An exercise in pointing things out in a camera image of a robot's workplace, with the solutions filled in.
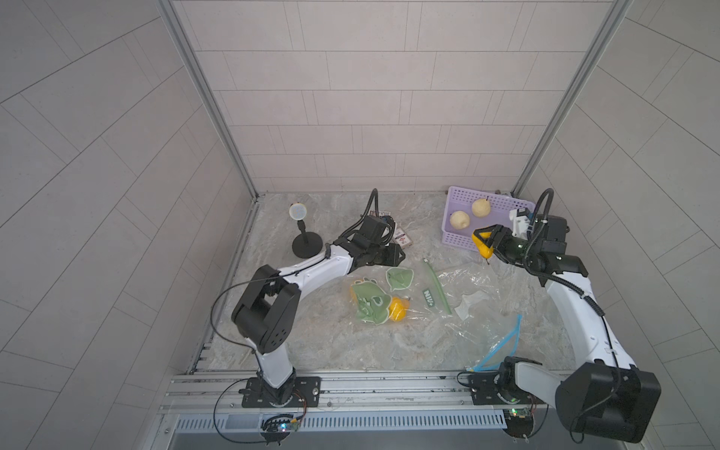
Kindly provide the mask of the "clear bag green zip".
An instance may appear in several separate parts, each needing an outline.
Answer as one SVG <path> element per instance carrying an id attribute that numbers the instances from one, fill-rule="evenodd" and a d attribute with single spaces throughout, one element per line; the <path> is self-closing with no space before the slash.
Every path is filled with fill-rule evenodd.
<path id="1" fill-rule="evenodd" d="M 429 264 L 429 261 L 423 260 L 419 264 L 398 267 L 414 270 L 414 282 L 408 292 L 411 309 L 407 317 L 401 322 L 407 320 L 434 320 L 452 316 L 453 309 L 446 298 L 438 274 Z M 350 285 L 356 279 L 382 276 L 389 268 L 391 267 L 379 265 L 364 267 L 361 269 L 361 274 L 352 279 Z"/>

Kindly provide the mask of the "orange yellow pear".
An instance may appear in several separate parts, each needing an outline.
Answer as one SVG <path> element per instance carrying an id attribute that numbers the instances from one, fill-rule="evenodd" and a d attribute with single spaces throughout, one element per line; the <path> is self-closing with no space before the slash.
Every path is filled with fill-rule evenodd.
<path id="1" fill-rule="evenodd" d="M 493 256 L 492 232 L 475 232 L 472 235 L 479 254 L 488 261 Z"/>
<path id="2" fill-rule="evenodd" d="M 405 298 L 393 297 L 388 307 L 388 318 L 395 322 L 403 321 L 410 309 L 410 301 Z"/>

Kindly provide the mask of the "clear bag blue zip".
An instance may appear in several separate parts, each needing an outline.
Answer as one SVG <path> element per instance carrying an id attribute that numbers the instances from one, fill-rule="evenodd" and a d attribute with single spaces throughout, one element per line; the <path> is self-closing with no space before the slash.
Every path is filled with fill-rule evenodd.
<path id="1" fill-rule="evenodd" d="M 501 313 L 499 281 L 486 264 L 445 270 L 423 263 L 425 300 L 420 342 L 435 369 L 494 371 L 519 346 L 522 316 Z"/>

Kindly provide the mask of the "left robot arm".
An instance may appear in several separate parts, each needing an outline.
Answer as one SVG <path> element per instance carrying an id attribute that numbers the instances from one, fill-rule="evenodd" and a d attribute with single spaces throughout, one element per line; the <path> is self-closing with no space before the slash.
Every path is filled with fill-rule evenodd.
<path id="1" fill-rule="evenodd" d="M 373 189 L 361 219 L 324 250 L 294 266 L 275 269 L 265 265 L 255 272 L 231 318 L 255 350 L 266 387 L 279 391 L 296 378 L 285 341 L 301 300 L 358 268 L 399 266 L 405 253 L 393 241 L 394 232 L 395 221 L 380 214 L 379 193 Z"/>

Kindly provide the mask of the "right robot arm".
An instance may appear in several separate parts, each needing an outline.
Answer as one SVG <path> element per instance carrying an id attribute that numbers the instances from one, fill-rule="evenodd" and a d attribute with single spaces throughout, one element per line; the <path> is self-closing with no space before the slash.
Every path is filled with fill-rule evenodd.
<path id="1" fill-rule="evenodd" d="M 525 270 L 546 289 L 570 338 L 576 369 L 560 376 L 532 359 L 508 356 L 497 370 L 502 401 L 541 401 L 558 414 L 571 440 L 595 436 L 630 444 L 644 438 L 662 388 L 654 373 L 639 369 L 615 337 L 596 301 L 589 272 L 566 251 L 566 219 L 551 214 L 553 189 L 534 210 L 514 213 L 511 227 L 493 225 L 472 233 L 480 255 Z"/>

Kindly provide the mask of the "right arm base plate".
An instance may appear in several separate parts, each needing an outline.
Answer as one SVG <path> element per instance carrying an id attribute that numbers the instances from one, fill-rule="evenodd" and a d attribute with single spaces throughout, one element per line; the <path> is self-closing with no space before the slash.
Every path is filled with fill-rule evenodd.
<path id="1" fill-rule="evenodd" d="M 497 371 L 461 371 L 456 376 L 456 381 L 470 392 L 474 406 L 510 408 L 545 404 L 545 401 L 517 387 L 500 386 L 499 380 Z"/>

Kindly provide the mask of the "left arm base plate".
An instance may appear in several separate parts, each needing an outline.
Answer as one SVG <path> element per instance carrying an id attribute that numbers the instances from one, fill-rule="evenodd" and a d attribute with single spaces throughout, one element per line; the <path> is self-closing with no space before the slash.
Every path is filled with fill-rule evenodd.
<path id="1" fill-rule="evenodd" d="M 291 376 L 279 388 L 262 378 L 251 378 L 238 389 L 243 395 L 243 408 L 315 408 L 319 405 L 321 377 Z"/>

